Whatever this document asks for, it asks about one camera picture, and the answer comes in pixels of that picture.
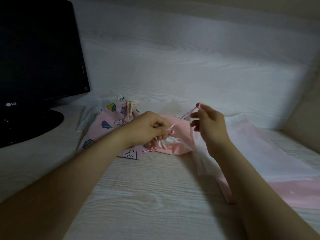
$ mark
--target right hand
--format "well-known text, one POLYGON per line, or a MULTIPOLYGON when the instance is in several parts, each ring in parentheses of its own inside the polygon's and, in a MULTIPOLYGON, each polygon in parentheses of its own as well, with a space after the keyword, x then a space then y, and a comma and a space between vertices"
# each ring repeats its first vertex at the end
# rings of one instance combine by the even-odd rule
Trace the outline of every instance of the right hand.
POLYGON ((191 114, 191 118, 197 118, 191 122, 194 131, 199 131, 207 145, 209 154, 214 157, 221 147, 231 145, 227 133, 224 115, 208 105, 197 103, 197 112, 191 114))

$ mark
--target monitor base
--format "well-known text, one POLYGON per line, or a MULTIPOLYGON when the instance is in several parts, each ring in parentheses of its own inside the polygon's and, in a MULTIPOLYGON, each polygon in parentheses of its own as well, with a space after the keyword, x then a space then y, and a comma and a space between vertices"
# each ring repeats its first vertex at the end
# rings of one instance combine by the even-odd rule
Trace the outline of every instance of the monitor base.
POLYGON ((62 113, 51 110, 25 110, 0 115, 0 148, 38 137, 62 123, 62 113))

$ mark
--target pink fabric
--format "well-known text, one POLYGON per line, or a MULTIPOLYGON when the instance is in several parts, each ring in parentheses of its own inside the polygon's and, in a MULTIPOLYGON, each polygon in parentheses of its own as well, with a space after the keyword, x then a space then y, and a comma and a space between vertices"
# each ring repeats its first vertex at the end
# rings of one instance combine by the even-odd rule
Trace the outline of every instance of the pink fabric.
POLYGON ((161 152, 169 155, 181 155, 195 149, 195 143, 193 140, 193 129, 190 127, 190 122, 186 120, 180 120, 177 117, 171 115, 160 115, 164 117, 174 130, 173 134, 170 134, 170 138, 166 141, 159 141, 157 148, 152 148, 151 143, 144 145, 150 151, 161 152))
MULTIPOLYGON (((226 178, 216 178, 228 203, 235 203, 226 178)), ((320 180, 314 176, 306 180, 268 182, 271 188, 291 207, 320 209, 320 180)))
MULTIPOLYGON (((133 120, 135 117, 139 116, 139 113, 140 112, 134 108, 129 120, 133 120)), ((125 125, 129 120, 125 101, 109 104, 106 108, 101 110, 94 122, 90 125, 90 128, 83 137, 77 152, 79 153, 90 147, 95 141, 98 141, 101 137, 119 126, 125 125)), ((142 157, 142 148, 143 147, 141 145, 127 148, 121 152, 118 157, 139 160, 142 157)))

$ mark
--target wooden desk surface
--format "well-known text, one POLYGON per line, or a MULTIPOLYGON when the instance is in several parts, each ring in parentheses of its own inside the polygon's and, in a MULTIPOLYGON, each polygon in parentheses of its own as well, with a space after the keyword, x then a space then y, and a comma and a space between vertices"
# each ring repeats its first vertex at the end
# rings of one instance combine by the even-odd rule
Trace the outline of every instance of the wooden desk surface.
MULTIPOLYGON (((83 107, 56 108, 66 119, 32 140, 0 149, 0 201, 72 156, 83 107)), ((286 153, 320 168, 320 155, 285 135, 264 130, 286 153)), ((320 233, 320 210, 295 209, 320 233)), ((65 240, 245 239, 235 205, 216 183, 199 177, 189 154, 145 153, 140 161, 116 158, 70 226, 65 240)))

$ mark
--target black monitor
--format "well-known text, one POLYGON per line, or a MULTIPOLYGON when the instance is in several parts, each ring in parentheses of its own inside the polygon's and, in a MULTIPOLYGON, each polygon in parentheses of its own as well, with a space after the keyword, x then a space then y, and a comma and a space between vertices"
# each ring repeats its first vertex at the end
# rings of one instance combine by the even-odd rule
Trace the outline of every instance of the black monitor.
POLYGON ((1 0, 0 74, 0 147, 58 126, 49 101, 90 91, 72 3, 1 0))

